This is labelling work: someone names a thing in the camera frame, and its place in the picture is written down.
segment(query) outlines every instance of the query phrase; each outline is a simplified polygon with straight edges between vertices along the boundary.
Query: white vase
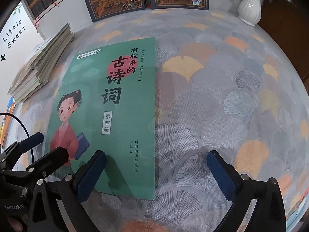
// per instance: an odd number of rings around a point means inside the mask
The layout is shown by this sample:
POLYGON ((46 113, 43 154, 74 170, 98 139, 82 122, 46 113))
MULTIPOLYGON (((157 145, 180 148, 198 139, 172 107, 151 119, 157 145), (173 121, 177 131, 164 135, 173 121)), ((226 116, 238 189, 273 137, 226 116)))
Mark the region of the white vase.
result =
POLYGON ((261 0, 243 0, 238 13, 243 22, 254 27, 261 20, 261 0))

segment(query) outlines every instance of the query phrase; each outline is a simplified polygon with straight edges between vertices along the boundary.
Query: blue gripper pad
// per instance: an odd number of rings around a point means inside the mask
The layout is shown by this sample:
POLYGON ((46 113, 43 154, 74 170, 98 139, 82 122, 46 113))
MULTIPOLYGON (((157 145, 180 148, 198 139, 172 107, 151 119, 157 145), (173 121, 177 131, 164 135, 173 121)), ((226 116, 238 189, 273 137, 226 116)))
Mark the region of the blue gripper pad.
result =
POLYGON ((234 174, 234 172, 231 172, 232 170, 236 170, 231 165, 226 164, 217 151, 210 151, 206 156, 206 162, 225 199, 231 202, 236 201, 240 182, 238 183, 235 179, 237 175, 230 175, 231 173, 234 174))
POLYGON ((20 142, 19 151, 21 153, 28 152, 31 148, 41 144, 44 140, 44 136, 41 133, 36 133, 20 142))
POLYGON ((98 179, 106 166, 106 155, 96 151, 87 164, 82 165, 75 174, 73 187, 79 203, 86 201, 94 189, 98 179))

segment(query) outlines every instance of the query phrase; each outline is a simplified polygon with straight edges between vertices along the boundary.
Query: illustrated girl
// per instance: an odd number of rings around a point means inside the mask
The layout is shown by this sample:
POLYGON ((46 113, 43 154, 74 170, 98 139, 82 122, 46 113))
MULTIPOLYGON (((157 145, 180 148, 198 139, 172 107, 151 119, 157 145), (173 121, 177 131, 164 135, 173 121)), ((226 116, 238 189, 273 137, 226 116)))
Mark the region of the illustrated girl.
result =
POLYGON ((81 91, 77 90, 70 94, 63 95, 57 106, 57 112, 62 124, 57 128, 50 141, 49 148, 53 151, 57 147, 67 149, 69 158, 66 164, 59 170, 55 171, 54 176, 63 178, 67 174, 73 174, 70 160, 74 159, 75 153, 78 149, 78 140, 76 135, 69 124, 69 119, 73 112, 81 104, 81 91))

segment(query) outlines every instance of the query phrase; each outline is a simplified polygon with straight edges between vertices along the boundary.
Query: chinese characters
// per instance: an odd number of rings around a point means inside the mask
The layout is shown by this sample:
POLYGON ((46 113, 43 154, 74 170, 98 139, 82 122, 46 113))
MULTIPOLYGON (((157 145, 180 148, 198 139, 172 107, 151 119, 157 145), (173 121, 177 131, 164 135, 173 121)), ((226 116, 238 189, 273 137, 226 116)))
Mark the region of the chinese characters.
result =
POLYGON ((135 142, 133 140, 130 141, 131 145, 130 145, 130 153, 134 154, 134 172, 138 172, 138 140, 136 140, 135 142))
MULTIPOLYGON (((121 78, 125 77, 130 73, 135 73, 135 67, 137 66, 137 54, 138 48, 133 48, 131 50, 132 54, 130 56, 122 56, 120 55, 119 58, 112 61, 108 70, 110 74, 106 78, 108 79, 107 84, 115 82, 116 84, 121 83, 121 78)), ((107 89, 105 88, 105 94, 101 95, 103 99, 103 104, 106 104, 108 101, 113 101, 114 104, 119 104, 120 96, 121 96, 121 87, 107 89)))
POLYGON ((138 81, 143 81, 143 64, 144 64, 144 54, 145 54, 145 50, 142 50, 142 57, 141 57, 141 66, 139 68, 139 80, 138 81))
POLYGON ((109 135, 111 132, 113 112, 104 112, 102 134, 109 135))
POLYGON ((110 90, 109 89, 105 89, 105 91, 107 93, 101 95, 104 98, 103 104, 106 104, 108 101, 113 101, 114 104, 119 104, 120 94, 121 94, 121 87, 110 89, 110 90))

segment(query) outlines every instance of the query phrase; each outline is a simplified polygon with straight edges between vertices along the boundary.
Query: white wall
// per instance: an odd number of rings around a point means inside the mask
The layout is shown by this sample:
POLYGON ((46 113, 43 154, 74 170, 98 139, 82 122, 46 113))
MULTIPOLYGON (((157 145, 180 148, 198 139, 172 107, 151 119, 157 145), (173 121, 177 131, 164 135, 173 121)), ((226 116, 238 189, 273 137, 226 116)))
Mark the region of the white wall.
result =
POLYGON ((7 92, 24 60, 43 41, 22 4, 17 7, 0 33, 0 55, 6 58, 0 61, 0 112, 6 110, 10 98, 7 92))
POLYGON ((57 0, 56 4, 58 6, 52 4, 43 11, 36 23, 45 38, 57 33, 68 22, 73 32, 92 24, 85 0, 57 0))

